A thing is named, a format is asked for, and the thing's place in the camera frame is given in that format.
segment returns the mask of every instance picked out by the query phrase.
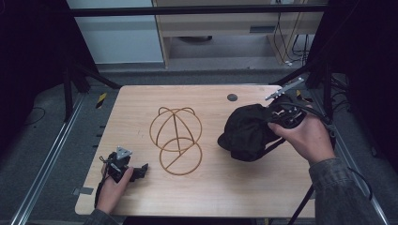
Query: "white cabinet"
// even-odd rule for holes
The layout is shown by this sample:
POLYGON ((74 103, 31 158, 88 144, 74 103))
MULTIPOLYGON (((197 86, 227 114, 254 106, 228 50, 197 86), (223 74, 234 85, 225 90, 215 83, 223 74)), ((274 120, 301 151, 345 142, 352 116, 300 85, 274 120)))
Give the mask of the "white cabinet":
MULTIPOLYGON (((68 0, 68 4, 70 8, 152 7, 151 0, 68 0)), ((163 64, 154 16, 77 17, 76 22, 99 68, 163 64)))

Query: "aluminum rail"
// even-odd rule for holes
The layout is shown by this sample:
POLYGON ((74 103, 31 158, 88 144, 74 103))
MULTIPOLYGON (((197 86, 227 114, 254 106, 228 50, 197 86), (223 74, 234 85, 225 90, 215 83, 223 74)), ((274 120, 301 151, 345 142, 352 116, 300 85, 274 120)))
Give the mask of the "aluminum rail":
POLYGON ((76 99, 76 103, 74 105, 74 113, 71 118, 64 123, 61 127, 61 130, 56 137, 54 144, 47 155, 46 159, 41 166, 38 175, 36 176, 35 181, 33 182, 32 186, 30 187, 29 191, 27 192, 23 202, 21 203, 18 211, 14 214, 14 217, 10 221, 11 225, 24 225, 28 220, 30 213, 32 212, 36 201, 38 200, 38 196, 40 195, 41 191, 46 184, 46 181, 53 170, 56 160, 64 146, 64 143, 73 127, 73 124, 76 121, 77 115, 80 112, 84 101, 84 95, 79 94, 76 99))

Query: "metal frame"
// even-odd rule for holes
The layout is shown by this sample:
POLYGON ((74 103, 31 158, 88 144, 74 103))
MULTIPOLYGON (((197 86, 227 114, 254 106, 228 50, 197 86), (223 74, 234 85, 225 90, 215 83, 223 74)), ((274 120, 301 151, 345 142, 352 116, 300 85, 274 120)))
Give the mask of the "metal frame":
POLYGON ((54 16, 105 17, 144 16, 178 14, 223 14, 223 13, 279 13, 279 12, 321 12, 344 9, 349 6, 328 4, 286 4, 286 5, 239 5, 239 6, 198 6, 198 7, 117 7, 117 8, 74 8, 51 10, 45 13, 54 16))

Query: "hand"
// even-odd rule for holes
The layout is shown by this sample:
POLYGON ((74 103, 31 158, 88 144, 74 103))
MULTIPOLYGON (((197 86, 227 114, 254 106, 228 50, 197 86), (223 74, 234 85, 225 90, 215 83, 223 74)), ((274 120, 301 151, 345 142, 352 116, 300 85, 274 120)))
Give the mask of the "hand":
POLYGON ((318 117, 307 114, 295 128, 285 129, 278 124, 268 123, 269 128, 278 136, 290 142, 296 151, 310 164, 329 158, 336 158, 327 130, 318 117))
POLYGON ((106 213, 106 214, 111 214, 112 211, 115 209, 117 206, 120 198, 124 194, 126 187, 130 181, 130 178, 132 176, 133 168, 129 167, 122 179, 119 181, 119 183, 115 182, 115 180, 112 177, 108 177, 103 186, 102 190, 100 191, 99 194, 99 201, 97 203, 97 209, 100 211, 106 213))

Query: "black curtain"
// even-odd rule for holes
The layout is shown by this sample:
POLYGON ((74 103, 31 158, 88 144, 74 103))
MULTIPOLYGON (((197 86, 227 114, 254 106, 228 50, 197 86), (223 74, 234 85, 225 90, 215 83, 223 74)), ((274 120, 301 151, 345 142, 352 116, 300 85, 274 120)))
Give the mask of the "black curtain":
MULTIPOLYGON (((4 1, 4 6, 0 4, 2 156, 32 111, 36 95, 62 83, 68 64, 77 62, 98 72, 74 18, 47 13, 69 9, 65 0, 4 1)), ((74 83, 85 91, 85 75, 73 72, 74 83)))
MULTIPOLYGON (((347 93, 354 113, 369 131, 374 148, 398 172, 398 3, 393 0, 330 2, 355 8, 325 13, 309 60, 326 56, 332 72, 348 77, 347 93), (330 37, 333 40, 325 49, 323 46, 330 37)), ((323 74, 315 68, 312 76, 322 78, 323 74)))

